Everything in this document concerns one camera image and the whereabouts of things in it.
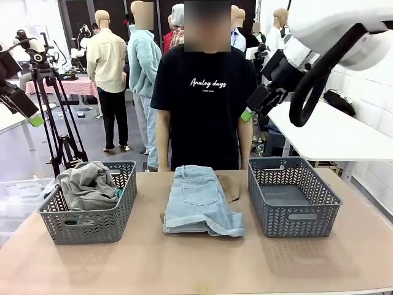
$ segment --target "red checkered tablecloth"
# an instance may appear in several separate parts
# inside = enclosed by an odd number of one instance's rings
[[[80,77],[78,80],[74,81],[61,81],[64,87],[64,91],[66,94],[75,94],[75,95],[92,95],[95,98],[98,98],[97,87],[91,80],[87,77]],[[45,91],[47,93],[55,93],[55,90],[52,86],[46,86],[44,82]],[[34,83],[29,81],[26,85],[26,93],[35,93],[36,89],[34,88]]]

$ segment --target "belt loop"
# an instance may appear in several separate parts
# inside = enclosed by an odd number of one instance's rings
[[[185,178],[185,166],[183,165],[182,168],[180,169],[182,173],[182,178]]]

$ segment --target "plaid shirt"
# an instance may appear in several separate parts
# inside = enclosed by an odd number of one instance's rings
[[[174,26],[173,27],[173,37],[172,37],[172,42],[169,47],[171,49],[172,47],[178,46],[180,44],[184,43],[184,27],[183,26]]]

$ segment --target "back pocket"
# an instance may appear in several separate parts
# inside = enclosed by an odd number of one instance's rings
[[[207,206],[219,201],[218,182],[212,181],[207,184],[184,186],[183,202],[194,206]]]

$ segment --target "basket handle cutout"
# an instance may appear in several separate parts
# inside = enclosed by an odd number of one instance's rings
[[[272,165],[272,166],[268,166],[268,168],[263,168],[263,171],[283,171],[285,169],[284,165],[280,165],[279,167],[277,167],[277,165]]]
[[[64,220],[64,224],[66,226],[72,226],[72,227],[77,227],[77,226],[93,226],[94,225],[94,220],[88,220],[84,221],[83,223],[78,223],[77,218],[67,218]]]
[[[109,172],[111,175],[120,175],[122,172],[119,169],[110,169]]]
[[[290,214],[288,215],[289,220],[315,220],[318,218],[316,213],[304,213],[304,214]]]

